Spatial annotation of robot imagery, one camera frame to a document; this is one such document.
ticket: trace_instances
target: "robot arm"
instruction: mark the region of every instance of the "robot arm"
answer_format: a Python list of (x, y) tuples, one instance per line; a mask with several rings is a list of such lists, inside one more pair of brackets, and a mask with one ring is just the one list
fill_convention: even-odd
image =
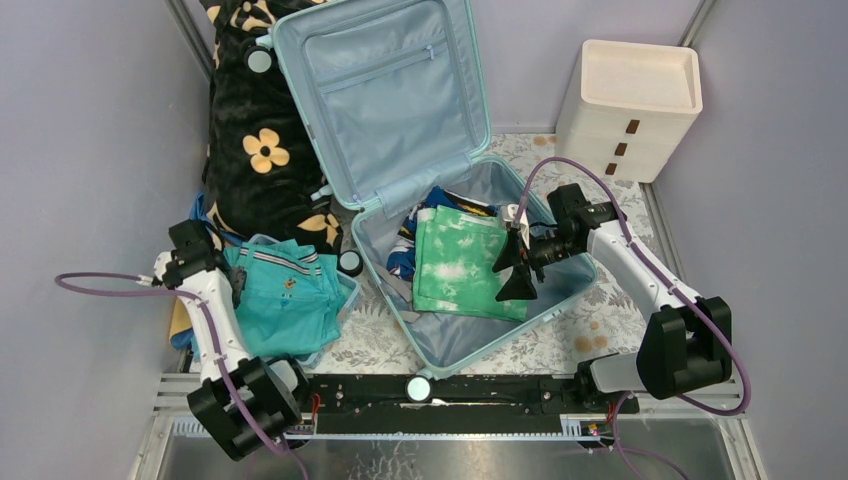
[[(238, 295), (233, 297), (230, 269), (203, 223), (188, 220), (171, 227), (168, 234), (176, 248), (160, 254), (154, 270), (157, 283), (193, 297), (180, 297), (197, 338), (199, 351), (195, 353), (201, 364), (201, 385), (188, 395), (189, 409), (227, 455), (239, 460), (267, 438), (301, 422), (296, 398), (303, 396), (308, 383), (294, 361), (275, 363), (272, 369), (244, 347), (233, 306)], [(209, 319), (199, 303), (206, 305)], [(229, 380), (239, 390), (235, 395), (253, 418), (245, 418), (234, 404), (218, 359), (224, 360)], [(251, 421), (264, 432), (265, 440)]]
[(508, 224), (507, 243), (493, 270), (514, 269), (497, 299), (535, 299), (531, 269), (542, 282), (545, 265), (589, 253), (610, 270), (648, 322), (638, 353), (580, 364), (577, 377), (586, 387), (587, 400), (631, 390), (647, 390), (665, 399), (730, 378), (732, 362), (727, 351), (636, 255), (633, 245), (730, 340), (730, 309), (721, 298), (702, 298), (668, 271), (641, 240), (633, 237), (628, 243), (612, 205), (589, 203), (579, 185), (557, 188), (548, 196), (548, 203), (557, 226), (544, 235), (531, 236), (529, 245), (520, 229)]

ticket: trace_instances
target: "lavender wall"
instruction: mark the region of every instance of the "lavender wall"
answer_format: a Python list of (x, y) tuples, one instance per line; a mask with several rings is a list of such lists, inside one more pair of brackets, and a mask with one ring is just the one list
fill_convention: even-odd
[(772, 479), (848, 470), (846, 18), (722, 2), (696, 44), (704, 112), (656, 182), (688, 280), (733, 308)]
[(496, 132), (553, 132), (590, 38), (674, 45), (698, 0), (472, 0)]
[(0, 65), (0, 478), (125, 478), (171, 303), (52, 278), (150, 271), (198, 187), (207, 83), (163, 1), (6, 2)]

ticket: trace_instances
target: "green tie-dye cloth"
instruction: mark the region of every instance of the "green tie-dye cloth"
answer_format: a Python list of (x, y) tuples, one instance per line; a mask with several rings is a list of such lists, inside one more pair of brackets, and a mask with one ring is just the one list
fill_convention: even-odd
[(495, 296), (511, 269), (492, 273), (506, 241), (497, 218), (478, 217), (451, 208), (418, 212), (412, 283), (416, 311), (524, 321), (527, 301), (498, 302)]

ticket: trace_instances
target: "suitcase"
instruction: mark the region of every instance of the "suitcase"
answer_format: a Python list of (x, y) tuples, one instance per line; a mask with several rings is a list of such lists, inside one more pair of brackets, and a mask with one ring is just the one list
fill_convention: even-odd
[[(382, 280), (405, 215), (434, 185), (492, 205), (524, 180), (491, 140), (468, 0), (346, 0), (295, 13), (257, 40), (273, 49), (354, 241), (401, 329), (441, 379), (574, 307), (597, 279), (587, 255), (545, 269), (524, 322), (423, 313)], [(553, 222), (533, 196), (531, 222)]]

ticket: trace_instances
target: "floral tablecloth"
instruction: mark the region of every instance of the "floral tablecloth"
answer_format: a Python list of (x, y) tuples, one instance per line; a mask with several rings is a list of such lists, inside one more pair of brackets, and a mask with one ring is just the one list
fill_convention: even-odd
[[(489, 153), (507, 160), (527, 176), (542, 159), (554, 153), (550, 135), (495, 135)], [(590, 201), (603, 201), (603, 191), (576, 169), (563, 174), (555, 166), (545, 167), (533, 182), (533, 191), (544, 198), (558, 185), (577, 182)], [(609, 184), (630, 223), (649, 248), (657, 251), (645, 202), (639, 185), (616, 180)], [(350, 220), (350, 214), (339, 212)], [(346, 248), (352, 246), (345, 236)], [(466, 374), (568, 374), (577, 362), (613, 352), (636, 351), (645, 323), (630, 297), (600, 264), (598, 283), (577, 307), (513, 340), (481, 361)], [(367, 273), (357, 278), (362, 284), (359, 306), (342, 327), (342, 336), (324, 355), (315, 373), (409, 374), (423, 364), (404, 335), (380, 291)]]

